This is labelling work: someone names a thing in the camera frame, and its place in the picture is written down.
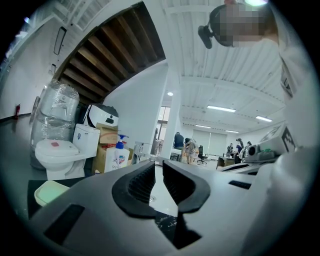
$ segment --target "blue pump head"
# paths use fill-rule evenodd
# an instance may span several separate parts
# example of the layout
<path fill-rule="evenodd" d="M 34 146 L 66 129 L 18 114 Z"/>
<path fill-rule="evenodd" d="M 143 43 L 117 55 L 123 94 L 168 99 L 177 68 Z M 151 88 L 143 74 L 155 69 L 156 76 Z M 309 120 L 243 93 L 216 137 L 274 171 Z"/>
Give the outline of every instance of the blue pump head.
<path fill-rule="evenodd" d="M 124 137 L 127 137 L 127 138 L 129 138 L 129 137 L 126 135 L 123 135 L 123 134 L 118 134 L 118 136 L 120 137 L 120 140 L 115 144 L 115 148 L 123 150 L 125 145 L 122 142 L 122 140 L 124 139 Z"/>

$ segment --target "toilet tank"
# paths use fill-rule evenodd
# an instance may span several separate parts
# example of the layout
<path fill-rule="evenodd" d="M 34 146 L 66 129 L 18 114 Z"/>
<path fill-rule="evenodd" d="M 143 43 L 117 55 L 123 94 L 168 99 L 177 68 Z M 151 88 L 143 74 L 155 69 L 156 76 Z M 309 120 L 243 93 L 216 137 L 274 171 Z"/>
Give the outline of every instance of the toilet tank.
<path fill-rule="evenodd" d="M 78 123 L 75 126 L 72 143 L 80 154 L 85 154 L 86 158 L 93 158 L 97 155 L 99 138 L 99 129 Z"/>

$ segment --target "cardboard box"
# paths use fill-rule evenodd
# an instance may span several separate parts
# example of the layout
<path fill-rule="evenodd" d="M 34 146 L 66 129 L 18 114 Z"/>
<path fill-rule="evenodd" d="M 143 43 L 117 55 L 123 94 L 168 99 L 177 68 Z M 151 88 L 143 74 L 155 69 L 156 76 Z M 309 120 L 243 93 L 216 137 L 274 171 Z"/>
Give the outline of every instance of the cardboard box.
<path fill-rule="evenodd" d="M 93 158 L 93 163 L 92 163 L 92 174 L 103 174 L 105 172 L 105 165 L 106 165 L 106 154 L 107 154 L 107 149 L 108 148 L 114 148 L 116 145 L 115 144 L 99 144 L 97 151 L 96 151 L 96 156 Z M 127 166 L 131 165 L 132 161 L 132 154 L 134 150 L 132 148 L 129 148 L 130 155 L 128 158 Z"/>
<path fill-rule="evenodd" d="M 103 144 L 99 144 L 96 150 L 96 156 L 93 158 L 92 174 L 103 174 L 105 172 L 106 164 L 106 148 L 103 148 Z"/>
<path fill-rule="evenodd" d="M 100 130 L 100 144 L 116 144 L 118 142 L 118 126 L 108 126 L 97 123 L 96 128 Z"/>

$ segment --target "office chair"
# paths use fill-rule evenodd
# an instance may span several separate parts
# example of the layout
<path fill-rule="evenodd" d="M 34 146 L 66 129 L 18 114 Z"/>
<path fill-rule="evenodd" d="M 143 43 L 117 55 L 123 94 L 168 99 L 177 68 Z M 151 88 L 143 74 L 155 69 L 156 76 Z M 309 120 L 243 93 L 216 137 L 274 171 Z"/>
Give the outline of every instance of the office chair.
<path fill-rule="evenodd" d="M 206 161 L 204 161 L 204 159 L 207 159 L 208 157 L 206 156 L 207 154 L 204 154 L 204 147 L 200 146 L 199 147 L 199 154 L 198 157 L 200 158 L 200 160 L 197 160 L 196 162 L 201 162 L 202 164 L 207 164 Z"/>

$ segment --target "wooden ceiling slat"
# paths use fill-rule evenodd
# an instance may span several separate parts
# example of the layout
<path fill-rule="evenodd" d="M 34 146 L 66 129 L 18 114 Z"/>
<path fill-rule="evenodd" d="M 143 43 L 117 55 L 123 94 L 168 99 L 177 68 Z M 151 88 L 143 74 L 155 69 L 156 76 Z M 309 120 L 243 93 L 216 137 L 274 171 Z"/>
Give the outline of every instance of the wooden ceiling slat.
<path fill-rule="evenodd" d="M 93 103 L 91 100 L 89 100 L 85 96 L 82 96 L 81 94 L 79 96 L 80 96 L 80 102 L 83 103 L 84 105 L 89 105 Z"/>
<path fill-rule="evenodd" d="M 103 90 L 101 90 L 100 88 L 95 86 L 93 83 L 83 78 L 82 76 L 80 76 L 79 74 L 71 70 L 70 68 L 66 68 L 66 70 L 64 71 L 64 74 L 100 96 L 103 96 L 105 94 Z"/>
<path fill-rule="evenodd" d="M 139 52 L 140 56 L 143 58 L 144 64 L 148 64 L 149 63 L 148 58 L 145 55 L 144 50 L 142 49 L 137 37 L 135 36 L 134 32 L 130 28 L 126 19 L 123 16 L 119 16 L 119 17 L 117 17 L 117 20 L 120 23 L 120 25 L 123 27 L 124 31 L 126 32 L 128 37 L 130 38 L 130 40 L 132 41 L 133 45 L 135 46 L 135 48 Z"/>
<path fill-rule="evenodd" d="M 127 49 L 124 47 L 122 42 L 119 40 L 119 38 L 116 36 L 116 34 L 112 31 L 112 29 L 109 26 L 105 25 L 102 27 L 102 31 L 106 34 L 106 36 L 112 41 L 112 43 L 121 52 L 121 54 L 124 56 L 124 58 L 130 64 L 130 66 L 133 68 L 134 72 L 137 72 L 138 66 L 137 66 L 136 62 L 131 57 L 131 55 L 129 54 Z"/>
<path fill-rule="evenodd" d="M 147 32 L 146 28 L 144 27 L 144 25 L 143 25 L 143 23 L 142 23 L 139 15 L 138 15 L 138 13 L 136 12 L 135 9 L 132 9 L 132 13 L 133 13 L 133 16 L 135 17 L 137 23 L 139 24 L 139 26 L 140 26 L 140 28 L 141 28 L 141 31 L 143 32 L 142 34 L 143 34 L 143 36 L 144 36 L 144 38 L 145 38 L 146 44 L 148 45 L 148 47 L 149 47 L 149 49 L 150 49 L 150 52 L 151 52 L 151 54 L 152 54 L 152 57 L 154 58 L 154 60 L 157 60 L 157 59 L 158 59 L 158 56 L 157 56 L 157 54 L 156 54 L 156 52 L 155 52 L 155 49 L 154 49 L 154 47 L 153 47 L 153 45 L 152 45 L 152 42 L 151 42 L 151 40 L 150 40 L 150 37 L 148 36 L 148 32 Z"/>
<path fill-rule="evenodd" d="M 120 82 L 119 78 L 116 77 L 96 56 L 94 56 L 87 48 L 81 47 L 78 50 L 83 57 L 85 57 L 89 62 L 91 62 L 97 69 L 104 73 L 108 78 L 110 78 L 115 84 Z"/>
<path fill-rule="evenodd" d="M 107 47 L 104 46 L 104 44 L 95 36 L 91 36 L 89 39 L 89 42 L 95 46 L 102 54 L 105 56 L 111 63 L 114 65 L 119 72 L 124 76 L 124 78 L 128 77 L 129 73 L 124 68 L 124 66 L 121 65 L 121 63 L 116 59 L 116 57 L 107 49 Z"/>
<path fill-rule="evenodd" d="M 77 69 L 85 73 L 88 77 L 92 78 L 92 80 L 96 81 L 98 84 L 106 88 L 108 91 L 111 91 L 113 88 L 112 86 L 104 80 L 101 76 L 97 75 L 93 70 L 83 64 L 80 60 L 76 58 L 72 58 L 70 63 L 75 66 Z"/>
<path fill-rule="evenodd" d="M 61 83 L 64 83 L 66 85 L 70 85 L 73 89 L 77 90 L 77 92 L 80 95 L 87 97 L 88 99 L 92 100 L 92 102 L 99 102 L 101 99 L 101 97 L 98 97 L 98 96 L 94 95 L 93 93 L 86 91 L 85 89 L 82 88 L 81 85 L 75 84 L 74 82 L 70 81 L 67 78 L 62 77 L 60 79 L 60 81 L 61 81 Z"/>

